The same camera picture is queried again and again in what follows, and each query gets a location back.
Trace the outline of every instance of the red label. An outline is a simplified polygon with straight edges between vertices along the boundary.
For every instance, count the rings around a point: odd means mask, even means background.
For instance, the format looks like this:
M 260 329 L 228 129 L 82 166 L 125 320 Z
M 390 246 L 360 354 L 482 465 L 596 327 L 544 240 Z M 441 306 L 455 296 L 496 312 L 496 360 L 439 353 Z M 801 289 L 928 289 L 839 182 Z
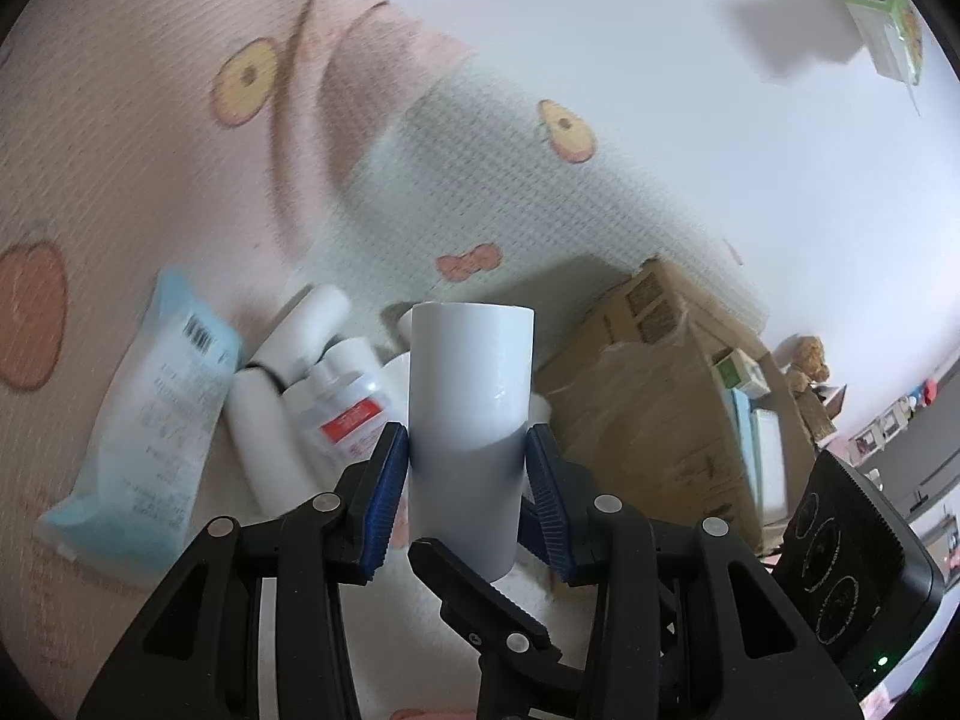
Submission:
M 320 425 L 320 429 L 332 442 L 339 443 L 368 419 L 373 419 L 381 410 L 376 402 L 364 398 L 355 406 L 350 406 L 342 415 L 336 416 L 325 425 Z

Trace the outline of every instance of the blue and white package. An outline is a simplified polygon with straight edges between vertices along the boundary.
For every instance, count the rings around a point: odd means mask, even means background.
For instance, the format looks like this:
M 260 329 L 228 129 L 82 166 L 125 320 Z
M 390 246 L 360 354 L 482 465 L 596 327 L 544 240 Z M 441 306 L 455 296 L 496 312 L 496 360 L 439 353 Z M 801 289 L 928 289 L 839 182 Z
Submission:
M 72 493 L 34 535 L 69 560 L 150 586 L 176 561 L 241 338 L 165 269 L 100 405 Z

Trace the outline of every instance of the wall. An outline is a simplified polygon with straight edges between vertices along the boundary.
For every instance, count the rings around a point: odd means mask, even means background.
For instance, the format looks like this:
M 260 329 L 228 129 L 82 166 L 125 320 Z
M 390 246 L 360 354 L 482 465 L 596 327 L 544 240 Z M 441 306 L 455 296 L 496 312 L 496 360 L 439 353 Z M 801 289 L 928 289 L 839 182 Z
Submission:
M 843 0 L 394 0 L 561 101 L 693 204 L 766 295 L 775 347 L 818 333 L 845 433 L 960 341 L 960 83 L 916 97 Z

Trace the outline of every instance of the open cardboard box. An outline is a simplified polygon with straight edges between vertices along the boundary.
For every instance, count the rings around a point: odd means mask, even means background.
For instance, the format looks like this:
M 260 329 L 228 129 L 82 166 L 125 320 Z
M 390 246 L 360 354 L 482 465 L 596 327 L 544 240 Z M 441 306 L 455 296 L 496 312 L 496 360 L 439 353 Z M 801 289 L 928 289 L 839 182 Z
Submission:
M 778 415 L 792 514 L 816 455 L 784 375 L 754 333 L 666 261 L 648 261 L 603 298 L 535 385 L 553 406 L 560 449 L 590 467 L 604 493 L 654 519 L 723 517 L 760 553 L 779 543 L 785 522 L 760 522 L 713 367 L 736 347 L 770 386 L 755 406 Z

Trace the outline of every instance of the fabric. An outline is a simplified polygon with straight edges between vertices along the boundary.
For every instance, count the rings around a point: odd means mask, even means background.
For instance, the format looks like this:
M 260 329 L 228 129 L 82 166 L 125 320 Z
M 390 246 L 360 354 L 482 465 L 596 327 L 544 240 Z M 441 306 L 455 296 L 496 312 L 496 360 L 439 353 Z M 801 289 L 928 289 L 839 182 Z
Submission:
M 349 330 L 381 346 L 416 300 L 531 305 L 542 360 L 653 253 L 762 324 L 723 242 L 603 133 L 383 0 L 32 0 L 10 46 L 0 637 L 60 717 L 145 594 L 54 555 L 32 524 L 69 493 L 162 266 L 248 350 L 305 284 L 332 282 Z M 222 426 L 194 532 L 216 514 L 258 518 Z M 573 637 L 589 603 L 567 613 L 522 574 L 512 597 Z M 365 716 L 471 709 L 475 656 L 401 551 L 365 590 L 344 597 Z

